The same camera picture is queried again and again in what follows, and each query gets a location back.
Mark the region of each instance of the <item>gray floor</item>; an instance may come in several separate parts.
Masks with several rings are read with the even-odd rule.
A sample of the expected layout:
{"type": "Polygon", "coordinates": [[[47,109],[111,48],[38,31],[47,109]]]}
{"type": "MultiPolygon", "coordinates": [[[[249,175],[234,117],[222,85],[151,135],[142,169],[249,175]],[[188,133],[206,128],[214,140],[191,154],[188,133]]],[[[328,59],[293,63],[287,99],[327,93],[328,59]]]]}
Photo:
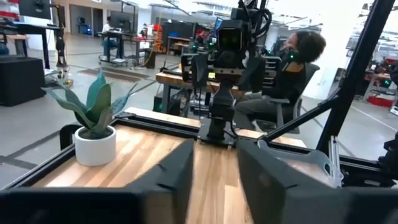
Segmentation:
{"type": "MultiPolygon", "coordinates": [[[[132,47],[125,45],[126,55],[132,47]]],[[[86,98],[86,91],[95,77],[78,73],[87,68],[98,68],[98,55],[102,52],[99,39],[83,36],[69,36],[67,38],[67,61],[74,80],[73,91],[82,99],[86,98]]],[[[29,51],[32,57],[41,57],[42,52],[29,51]]],[[[50,53],[50,64],[55,68],[54,53],[50,53]]],[[[156,83],[155,74],[163,67],[164,55],[156,58],[156,69],[136,70],[149,76],[141,80],[137,88],[141,89],[131,96],[128,106],[135,106],[151,110],[153,96],[162,87],[156,83]]],[[[177,57],[167,57],[167,65],[178,62],[177,57]]],[[[114,82],[113,97],[117,98],[127,92],[131,83],[114,82]]],[[[304,98],[302,113],[316,107],[319,102],[304,98]]],[[[59,151],[56,136],[50,136],[47,141],[34,144],[49,134],[58,131],[62,126],[75,122],[73,113],[61,109],[50,96],[24,103],[12,108],[0,107],[0,188],[29,171],[37,164],[49,159],[59,151]]],[[[314,148],[323,129],[328,115],[322,114],[303,124],[300,134],[286,134],[288,137],[301,139],[314,148]]],[[[392,139],[397,132],[398,118],[388,113],[386,108],[368,105],[354,101],[340,132],[340,153],[364,159],[376,159],[383,155],[382,145],[392,139]]]]}

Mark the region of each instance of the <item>woman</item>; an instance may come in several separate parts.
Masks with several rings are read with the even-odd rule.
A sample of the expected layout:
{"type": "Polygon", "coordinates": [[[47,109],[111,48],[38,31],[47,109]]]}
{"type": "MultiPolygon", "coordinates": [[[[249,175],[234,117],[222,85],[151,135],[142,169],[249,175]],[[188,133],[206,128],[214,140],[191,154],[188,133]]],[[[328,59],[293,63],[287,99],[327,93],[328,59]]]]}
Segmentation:
{"type": "Polygon", "coordinates": [[[250,115],[262,114],[262,118],[275,121],[277,110],[275,104],[268,98],[287,98],[293,107],[304,91],[306,85],[305,64],[316,61],[326,47],[325,39],[315,32],[299,31],[292,34],[281,49],[280,57],[284,58],[287,52],[294,51],[297,57],[282,72],[280,69],[274,78],[274,87],[263,90],[262,93],[245,95],[235,104],[234,121],[237,128],[255,130],[250,115]]]}

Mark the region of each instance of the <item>artificial plant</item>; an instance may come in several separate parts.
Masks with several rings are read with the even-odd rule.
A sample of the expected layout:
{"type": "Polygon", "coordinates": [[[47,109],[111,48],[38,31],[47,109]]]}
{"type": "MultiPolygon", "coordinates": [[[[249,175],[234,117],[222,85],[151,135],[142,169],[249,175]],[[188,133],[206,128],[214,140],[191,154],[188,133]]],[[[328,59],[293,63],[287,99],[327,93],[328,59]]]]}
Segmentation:
{"type": "Polygon", "coordinates": [[[113,115],[120,112],[127,103],[136,84],[129,92],[111,103],[111,84],[106,83],[103,72],[99,72],[97,79],[90,85],[86,104],[82,103],[71,89],[59,83],[65,91],[65,100],[60,98],[49,88],[43,88],[57,103],[66,110],[72,110],[77,121],[88,131],[90,139],[101,139],[109,135],[108,126],[113,115]]]}

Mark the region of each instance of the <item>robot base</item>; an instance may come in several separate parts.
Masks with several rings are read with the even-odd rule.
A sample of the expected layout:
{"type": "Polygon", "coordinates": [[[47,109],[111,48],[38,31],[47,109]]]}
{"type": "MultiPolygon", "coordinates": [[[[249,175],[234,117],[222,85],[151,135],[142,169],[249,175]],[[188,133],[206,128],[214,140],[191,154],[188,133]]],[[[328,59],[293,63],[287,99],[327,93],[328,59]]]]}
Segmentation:
{"type": "Polygon", "coordinates": [[[215,139],[208,136],[209,128],[211,124],[211,119],[203,118],[201,119],[201,126],[198,132],[198,140],[203,141],[205,143],[215,144],[217,146],[226,146],[228,149],[231,149],[235,145],[235,140],[227,133],[231,133],[230,123],[226,122],[224,139],[215,139]]]}

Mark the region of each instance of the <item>black box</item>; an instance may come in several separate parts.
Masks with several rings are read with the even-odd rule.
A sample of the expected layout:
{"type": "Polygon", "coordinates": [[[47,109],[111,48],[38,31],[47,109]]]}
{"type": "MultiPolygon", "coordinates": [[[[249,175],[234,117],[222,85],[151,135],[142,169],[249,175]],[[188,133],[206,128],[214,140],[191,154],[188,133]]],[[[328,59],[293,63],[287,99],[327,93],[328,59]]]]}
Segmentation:
{"type": "Polygon", "coordinates": [[[45,95],[43,62],[38,58],[0,57],[0,105],[15,106],[45,95]]]}

